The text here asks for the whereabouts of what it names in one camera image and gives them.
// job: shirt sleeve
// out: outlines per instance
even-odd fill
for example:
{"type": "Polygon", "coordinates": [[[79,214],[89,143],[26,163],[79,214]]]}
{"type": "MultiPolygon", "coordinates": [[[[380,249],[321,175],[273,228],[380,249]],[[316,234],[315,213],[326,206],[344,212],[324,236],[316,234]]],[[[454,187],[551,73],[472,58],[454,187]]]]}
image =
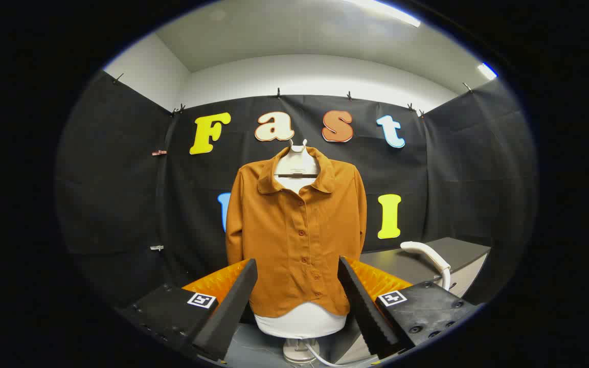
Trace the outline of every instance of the shirt sleeve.
{"type": "Polygon", "coordinates": [[[367,230],[367,195],[363,186],[363,178],[357,168],[354,168],[353,180],[356,186],[356,196],[358,198],[358,222],[360,227],[360,253],[365,245],[365,231],[367,230]]]}
{"type": "Polygon", "coordinates": [[[226,258],[229,265],[242,261],[242,175],[238,170],[226,210],[226,258]]]}

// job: letter t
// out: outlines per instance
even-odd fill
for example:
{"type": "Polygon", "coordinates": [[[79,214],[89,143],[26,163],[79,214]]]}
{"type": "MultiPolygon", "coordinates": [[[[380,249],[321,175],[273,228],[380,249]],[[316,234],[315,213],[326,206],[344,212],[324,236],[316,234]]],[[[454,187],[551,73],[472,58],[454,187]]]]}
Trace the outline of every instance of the letter t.
{"type": "Polygon", "coordinates": [[[390,115],[386,115],[384,117],[376,119],[376,123],[383,127],[383,135],[386,136],[386,141],[389,145],[395,148],[404,147],[406,142],[403,138],[399,138],[397,136],[397,130],[395,130],[400,129],[401,124],[399,124],[396,121],[393,121],[390,115]]]}

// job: white cable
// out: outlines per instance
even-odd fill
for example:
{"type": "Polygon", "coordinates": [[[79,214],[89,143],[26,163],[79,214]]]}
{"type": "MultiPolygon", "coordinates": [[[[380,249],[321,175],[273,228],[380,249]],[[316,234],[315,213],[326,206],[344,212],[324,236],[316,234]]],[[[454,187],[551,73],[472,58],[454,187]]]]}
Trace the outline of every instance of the white cable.
{"type": "Polygon", "coordinates": [[[449,268],[445,268],[442,270],[442,289],[449,291],[451,287],[451,272],[449,272],[449,268]]]}
{"type": "Polygon", "coordinates": [[[315,352],[315,350],[313,350],[313,347],[311,347],[310,344],[306,343],[304,345],[306,345],[306,347],[308,348],[308,351],[310,351],[315,356],[315,358],[318,359],[318,361],[321,361],[322,364],[325,364],[325,365],[328,365],[328,366],[337,366],[338,368],[345,368],[346,366],[353,366],[355,364],[367,363],[368,361],[373,360],[374,358],[378,358],[378,357],[370,357],[370,358],[363,359],[363,360],[350,361],[349,363],[344,363],[344,364],[333,364],[333,363],[329,363],[328,361],[325,361],[324,359],[322,359],[322,357],[319,356],[315,352]]]}
{"type": "Polygon", "coordinates": [[[449,270],[451,270],[451,266],[440,257],[438,252],[433,250],[432,247],[419,242],[403,242],[399,246],[409,253],[425,254],[430,258],[435,268],[442,274],[442,288],[449,291],[449,287],[451,286],[451,274],[449,270]]]}

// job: white mannequin torso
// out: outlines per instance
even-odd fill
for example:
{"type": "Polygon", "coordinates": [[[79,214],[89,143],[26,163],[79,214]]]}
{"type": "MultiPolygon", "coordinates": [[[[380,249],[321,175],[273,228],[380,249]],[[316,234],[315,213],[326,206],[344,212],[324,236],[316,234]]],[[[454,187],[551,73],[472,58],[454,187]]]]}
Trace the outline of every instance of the white mannequin torso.
{"type": "MultiPolygon", "coordinates": [[[[319,164],[303,146],[292,146],[277,164],[275,179],[286,189],[295,193],[315,182],[315,177],[279,177],[283,172],[318,174],[319,164]]],[[[347,317],[330,313],[320,305],[301,303],[281,317],[269,318],[254,315],[260,331],[267,335],[285,338],[315,338],[336,333],[344,327],[347,317]]]]}

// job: mannequin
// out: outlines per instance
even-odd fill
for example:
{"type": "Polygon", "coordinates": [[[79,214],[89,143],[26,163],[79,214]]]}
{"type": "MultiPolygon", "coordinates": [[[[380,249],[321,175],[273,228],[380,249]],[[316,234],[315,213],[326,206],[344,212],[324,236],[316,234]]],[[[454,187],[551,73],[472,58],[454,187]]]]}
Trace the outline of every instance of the mannequin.
{"type": "MultiPolygon", "coordinates": [[[[306,143],[304,140],[301,146],[296,146],[290,140],[290,151],[278,161],[274,172],[275,179],[295,193],[299,193],[304,186],[313,184],[320,173],[320,165],[306,151],[306,143]]],[[[298,305],[285,316],[269,318],[255,315],[255,319],[263,333],[286,338],[283,353],[291,361],[313,361],[315,358],[304,347],[304,342],[319,352],[319,344],[315,338],[338,332],[346,322],[346,316],[336,316],[311,302],[298,305]]]]}

